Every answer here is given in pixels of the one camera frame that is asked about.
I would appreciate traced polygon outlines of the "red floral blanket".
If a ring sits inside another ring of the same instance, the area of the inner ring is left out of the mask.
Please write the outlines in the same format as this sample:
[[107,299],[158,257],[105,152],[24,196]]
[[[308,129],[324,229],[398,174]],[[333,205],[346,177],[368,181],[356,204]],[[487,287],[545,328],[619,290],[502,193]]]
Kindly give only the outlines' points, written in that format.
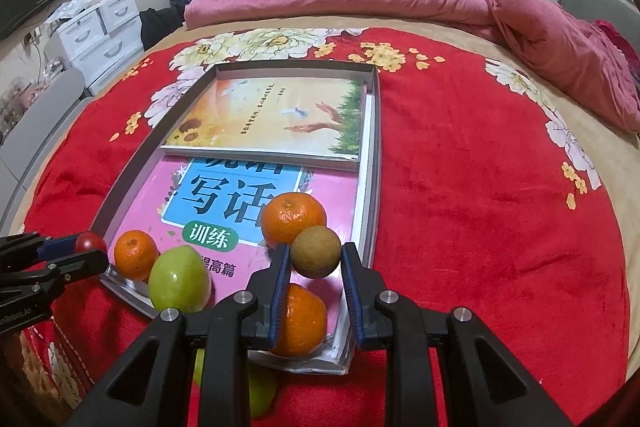
[[[192,67],[224,58],[223,34],[165,44],[91,103],[35,189],[28,231],[88,230],[162,107]],[[470,306],[578,424],[624,383],[630,290],[613,181],[567,108],[540,104],[492,75],[480,55],[387,28],[303,43],[303,58],[378,66],[382,190],[375,269],[422,306]],[[149,321],[97,279],[73,284],[50,321],[27,329],[30,355],[63,411]],[[255,426],[383,426],[382,352],[357,352],[346,376],[285,376]]]

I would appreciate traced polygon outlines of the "dark red pillow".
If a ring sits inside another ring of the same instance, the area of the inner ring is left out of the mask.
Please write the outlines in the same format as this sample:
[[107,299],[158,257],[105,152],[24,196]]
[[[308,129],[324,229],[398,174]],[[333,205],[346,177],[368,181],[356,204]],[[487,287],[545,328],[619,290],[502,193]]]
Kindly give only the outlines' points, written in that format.
[[627,41],[622,34],[607,20],[595,20],[593,25],[602,30],[614,46],[623,53],[626,58],[631,74],[634,78],[639,79],[640,61],[634,47]]

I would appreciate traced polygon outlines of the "grey shallow box tray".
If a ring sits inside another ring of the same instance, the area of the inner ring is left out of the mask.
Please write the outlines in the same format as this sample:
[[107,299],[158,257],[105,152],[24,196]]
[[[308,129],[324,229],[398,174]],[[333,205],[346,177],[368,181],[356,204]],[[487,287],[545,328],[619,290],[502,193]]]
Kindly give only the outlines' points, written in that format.
[[143,141],[92,229],[109,244],[140,230],[160,251],[194,248],[221,300],[269,263],[259,223],[265,205],[283,193],[306,193],[326,210],[328,227],[372,265],[380,120],[372,65],[216,65]]

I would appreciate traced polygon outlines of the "cherry tomato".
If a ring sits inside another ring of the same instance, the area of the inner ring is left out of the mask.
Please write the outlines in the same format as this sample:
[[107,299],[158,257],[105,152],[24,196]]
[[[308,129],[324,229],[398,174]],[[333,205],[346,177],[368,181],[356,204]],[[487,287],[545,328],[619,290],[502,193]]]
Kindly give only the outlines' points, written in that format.
[[102,251],[102,253],[106,253],[107,246],[102,236],[88,231],[77,236],[74,251],[76,254],[86,253],[87,251]]

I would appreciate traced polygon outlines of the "white drawer cabinet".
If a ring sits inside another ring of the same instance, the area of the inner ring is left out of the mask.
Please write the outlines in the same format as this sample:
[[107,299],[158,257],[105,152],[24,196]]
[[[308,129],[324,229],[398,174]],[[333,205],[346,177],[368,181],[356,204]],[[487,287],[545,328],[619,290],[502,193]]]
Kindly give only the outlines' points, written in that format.
[[97,95],[142,55],[141,29],[136,0],[101,0],[55,29],[44,57],[81,72],[85,89]]

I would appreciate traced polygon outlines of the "pink duvet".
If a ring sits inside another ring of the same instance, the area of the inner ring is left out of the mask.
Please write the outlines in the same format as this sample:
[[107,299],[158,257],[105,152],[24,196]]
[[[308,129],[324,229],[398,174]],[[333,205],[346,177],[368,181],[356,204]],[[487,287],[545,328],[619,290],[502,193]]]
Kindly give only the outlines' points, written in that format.
[[639,90],[623,51],[593,23],[549,0],[192,0],[186,27],[347,15],[434,20],[510,49],[522,63],[612,126],[639,130]]

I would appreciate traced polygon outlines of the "black bag on floor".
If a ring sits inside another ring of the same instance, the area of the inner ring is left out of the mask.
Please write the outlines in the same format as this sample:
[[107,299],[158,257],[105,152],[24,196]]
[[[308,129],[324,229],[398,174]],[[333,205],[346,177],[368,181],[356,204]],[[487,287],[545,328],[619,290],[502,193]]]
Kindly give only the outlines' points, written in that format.
[[142,46],[148,50],[181,27],[184,18],[180,9],[170,6],[160,10],[149,8],[141,11],[140,20]]

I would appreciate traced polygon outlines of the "green fruit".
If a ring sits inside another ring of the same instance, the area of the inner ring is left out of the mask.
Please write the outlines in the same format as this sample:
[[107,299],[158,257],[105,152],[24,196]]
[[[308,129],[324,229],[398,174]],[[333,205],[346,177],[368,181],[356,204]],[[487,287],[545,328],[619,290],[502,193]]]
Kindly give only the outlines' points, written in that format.
[[189,245],[164,251],[153,265],[149,295],[158,311],[202,311],[212,295],[212,280],[200,254]]
[[205,426],[248,426],[268,412],[276,395],[274,373],[247,363],[238,350],[196,351],[198,420]]

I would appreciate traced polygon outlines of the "grey headboard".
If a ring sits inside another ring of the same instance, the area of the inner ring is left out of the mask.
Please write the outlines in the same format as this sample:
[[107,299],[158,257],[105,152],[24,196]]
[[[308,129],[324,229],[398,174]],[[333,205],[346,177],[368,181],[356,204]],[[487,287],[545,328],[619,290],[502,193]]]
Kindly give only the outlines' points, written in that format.
[[593,23],[605,20],[634,46],[639,45],[639,12],[622,0],[558,0],[567,13]]

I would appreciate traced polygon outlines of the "orange mandarin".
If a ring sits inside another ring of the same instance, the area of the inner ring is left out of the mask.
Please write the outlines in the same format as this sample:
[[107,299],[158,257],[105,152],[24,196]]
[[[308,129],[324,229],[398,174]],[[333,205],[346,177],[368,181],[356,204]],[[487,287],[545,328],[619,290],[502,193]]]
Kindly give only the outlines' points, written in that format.
[[309,194],[282,193],[262,207],[259,224],[267,246],[276,248],[291,244],[306,228],[326,225],[326,210]]
[[145,281],[160,252],[148,233],[130,230],[119,236],[114,247],[116,271],[126,279]]
[[282,358],[308,357],[326,339],[326,326],[324,302],[307,288],[291,283],[280,337],[271,352]]

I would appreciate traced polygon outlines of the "small brown longan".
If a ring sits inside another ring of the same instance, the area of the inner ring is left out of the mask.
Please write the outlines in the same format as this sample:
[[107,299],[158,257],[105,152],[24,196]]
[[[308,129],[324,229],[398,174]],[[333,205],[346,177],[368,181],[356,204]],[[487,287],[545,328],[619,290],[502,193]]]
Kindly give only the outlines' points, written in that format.
[[340,263],[341,239],[324,225],[314,225],[300,232],[291,246],[294,269],[307,279],[323,279]]

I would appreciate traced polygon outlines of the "sunflower cover book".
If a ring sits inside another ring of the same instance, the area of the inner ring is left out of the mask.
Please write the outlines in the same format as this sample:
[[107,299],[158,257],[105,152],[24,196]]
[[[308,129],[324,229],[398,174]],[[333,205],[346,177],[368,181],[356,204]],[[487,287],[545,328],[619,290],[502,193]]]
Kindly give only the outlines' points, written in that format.
[[324,77],[218,79],[168,132],[167,152],[359,161],[364,88]]

